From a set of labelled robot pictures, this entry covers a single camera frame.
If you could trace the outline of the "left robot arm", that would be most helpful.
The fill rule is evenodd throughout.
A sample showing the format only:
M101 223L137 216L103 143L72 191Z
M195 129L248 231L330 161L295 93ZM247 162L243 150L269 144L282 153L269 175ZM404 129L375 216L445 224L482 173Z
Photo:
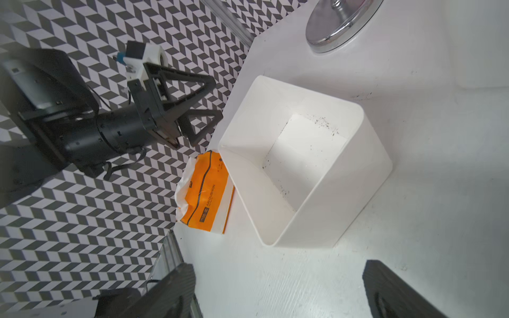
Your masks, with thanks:
M213 77L175 70L161 47L130 41L116 56L127 70L128 105L106 111L69 56L24 48L1 55L1 105L24 138L1 143L1 206L31 195L74 165L105 180L111 162L129 154L142 160L154 143L196 146L222 112L196 105L216 88Z

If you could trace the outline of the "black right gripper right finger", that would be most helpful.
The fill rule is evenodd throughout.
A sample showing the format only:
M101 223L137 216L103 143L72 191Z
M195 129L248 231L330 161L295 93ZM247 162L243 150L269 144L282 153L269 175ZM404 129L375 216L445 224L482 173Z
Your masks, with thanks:
M366 262L363 283L373 317L445 316L379 260Z

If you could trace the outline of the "orange tissue pack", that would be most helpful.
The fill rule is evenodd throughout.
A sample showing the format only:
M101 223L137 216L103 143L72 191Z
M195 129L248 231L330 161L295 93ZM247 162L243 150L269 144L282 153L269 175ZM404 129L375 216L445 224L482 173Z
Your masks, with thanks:
M235 186L218 152L190 158L177 184L176 218L189 228L224 234Z

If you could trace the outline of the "white plastic box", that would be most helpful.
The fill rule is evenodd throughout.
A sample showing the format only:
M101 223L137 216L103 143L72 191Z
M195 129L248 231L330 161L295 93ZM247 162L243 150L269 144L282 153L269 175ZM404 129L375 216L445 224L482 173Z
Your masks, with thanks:
M359 104L266 76L218 150L268 247L333 247L393 169Z
M446 1L445 12L457 85L508 87L508 1Z

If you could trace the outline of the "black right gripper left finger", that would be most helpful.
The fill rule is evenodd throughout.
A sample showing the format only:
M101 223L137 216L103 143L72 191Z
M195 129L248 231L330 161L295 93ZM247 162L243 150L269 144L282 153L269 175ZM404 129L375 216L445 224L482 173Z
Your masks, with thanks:
M191 264L181 263L145 295L115 317L190 317L196 275Z

